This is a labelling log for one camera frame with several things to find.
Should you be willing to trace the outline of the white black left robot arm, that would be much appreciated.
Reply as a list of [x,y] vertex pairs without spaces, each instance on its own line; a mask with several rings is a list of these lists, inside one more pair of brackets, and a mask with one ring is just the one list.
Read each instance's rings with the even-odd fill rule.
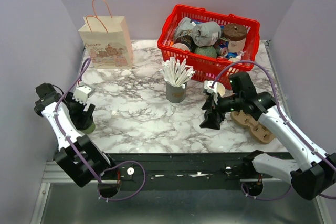
[[54,85],[43,83],[35,91],[39,99],[34,111],[48,120],[58,141],[54,161],[79,187],[100,175],[112,179],[117,171],[115,164],[89,137],[95,129],[95,105],[87,102],[94,88],[80,82],[74,92],[61,94]]

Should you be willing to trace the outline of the green paper coffee cup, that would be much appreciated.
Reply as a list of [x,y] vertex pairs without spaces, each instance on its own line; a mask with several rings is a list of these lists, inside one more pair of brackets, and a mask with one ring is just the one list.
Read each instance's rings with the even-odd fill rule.
[[83,129],[83,130],[80,130],[83,134],[91,134],[94,132],[94,130],[96,129],[96,125],[95,125],[95,122],[92,122],[92,124],[86,128],[86,129]]

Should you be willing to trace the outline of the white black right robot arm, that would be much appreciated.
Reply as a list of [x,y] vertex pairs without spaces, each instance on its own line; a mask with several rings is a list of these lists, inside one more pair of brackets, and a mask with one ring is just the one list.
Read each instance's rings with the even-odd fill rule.
[[289,183],[305,200],[335,184],[335,154],[328,154],[291,122],[268,92],[258,93],[246,72],[229,77],[233,95],[223,97],[219,83],[204,82],[207,100],[201,128],[218,130],[228,112],[244,112],[268,129],[289,151],[292,161],[253,151],[244,158],[242,173],[249,178],[267,174]]

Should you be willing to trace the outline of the brown cardboard cup carrier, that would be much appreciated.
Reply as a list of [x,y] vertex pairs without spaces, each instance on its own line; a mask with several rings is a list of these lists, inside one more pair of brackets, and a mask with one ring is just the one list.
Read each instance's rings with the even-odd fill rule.
[[260,144],[269,144],[275,139],[275,136],[265,126],[244,111],[233,111],[230,116],[236,124],[246,128],[250,135]]

